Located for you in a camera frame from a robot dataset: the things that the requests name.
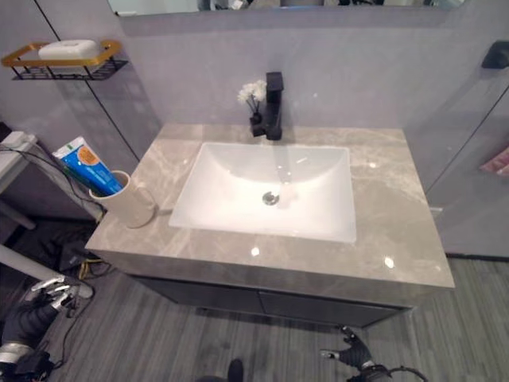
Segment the toothpaste tube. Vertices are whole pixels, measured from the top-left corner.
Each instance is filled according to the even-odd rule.
[[[105,196],[113,195],[122,189],[122,185],[83,137],[62,146],[53,155],[65,163],[72,172],[89,180]]]

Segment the soap dish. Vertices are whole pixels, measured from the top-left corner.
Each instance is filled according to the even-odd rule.
[[[27,53],[37,51],[47,42],[33,42],[2,58],[2,65],[12,68],[16,73],[13,80],[85,80],[102,81],[113,76],[127,64],[126,60],[116,60],[114,55],[120,52],[122,45],[115,40],[101,41],[104,49],[97,57],[78,60],[22,60]],[[55,73],[52,67],[84,68],[85,74]]]

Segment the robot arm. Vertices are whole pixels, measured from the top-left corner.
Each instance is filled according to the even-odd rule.
[[[22,360],[25,365],[33,366],[29,368],[51,364],[46,352],[33,357],[35,349],[56,316],[76,298],[78,291],[79,287],[66,283],[64,276],[32,286],[24,301],[6,318],[0,347],[0,380],[15,380]]]
[[[320,355],[323,358],[331,360],[338,360],[357,368],[359,370],[358,376],[353,376],[347,382],[368,382],[372,380],[389,380],[392,378],[393,372],[412,372],[424,382],[428,380],[426,377],[414,368],[406,368],[401,366],[399,368],[387,369],[382,364],[376,364],[373,361],[371,352],[360,338],[356,336],[353,331],[347,326],[340,328],[341,332],[346,336],[344,341],[350,345],[350,348],[345,350],[321,350]]]

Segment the pink towel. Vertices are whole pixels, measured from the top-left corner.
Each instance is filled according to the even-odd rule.
[[[509,147],[480,168],[489,173],[509,177]]]

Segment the drain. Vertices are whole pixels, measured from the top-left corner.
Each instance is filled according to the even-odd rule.
[[[279,195],[274,195],[271,191],[264,193],[262,197],[263,203],[266,205],[275,205],[279,202]]]

